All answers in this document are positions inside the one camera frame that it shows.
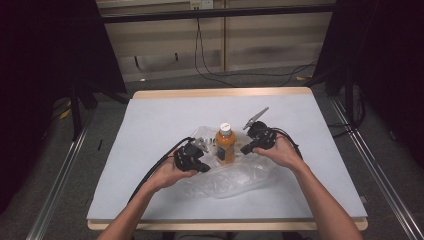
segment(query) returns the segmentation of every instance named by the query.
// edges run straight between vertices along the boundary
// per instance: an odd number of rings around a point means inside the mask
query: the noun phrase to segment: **forearm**
[[[304,162],[293,169],[322,239],[362,239],[353,220]]]
[[[156,189],[152,184],[146,182],[98,239],[131,239],[141,216],[155,192]]]

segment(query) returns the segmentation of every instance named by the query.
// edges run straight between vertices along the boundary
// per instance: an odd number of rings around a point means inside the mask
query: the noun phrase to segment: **bottle label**
[[[216,153],[216,156],[219,158],[219,160],[224,161],[225,160],[225,149],[221,146],[218,146],[218,152]]]

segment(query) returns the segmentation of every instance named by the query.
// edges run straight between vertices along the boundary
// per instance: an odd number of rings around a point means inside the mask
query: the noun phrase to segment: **person's left hand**
[[[196,170],[183,172],[175,166],[174,157],[169,156],[155,171],[147,182],[153,184],[156,191],[174,185],[182,178],[189,178],[196,175]]]

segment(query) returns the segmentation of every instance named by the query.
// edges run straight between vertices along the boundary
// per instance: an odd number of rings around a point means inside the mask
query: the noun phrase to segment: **plastic bottle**
[[[217,145],[217,157],[220,164],[233,163],[235,159],[234,143],[236,134],[231,130],[228,123],[221,124],[219,131],[215,135]]]

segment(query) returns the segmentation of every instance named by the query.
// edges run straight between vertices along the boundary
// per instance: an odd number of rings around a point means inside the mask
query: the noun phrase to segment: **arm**
[[[322,239],[362,239],[350,216],[315,177],[309,166],[300,159],[285,137],[278,135],[271,149],[255,148],[253,152],[269,157],[294,173]]]
[[[192,177],[196,173],[197,171],[194,170],[182,172],[175,166],[174,158],[168,158],[141,186],[131,202],[109,224],[98,239],[131,239],[132,233],[153,195],[160,189],[170,187],[178,180]]]

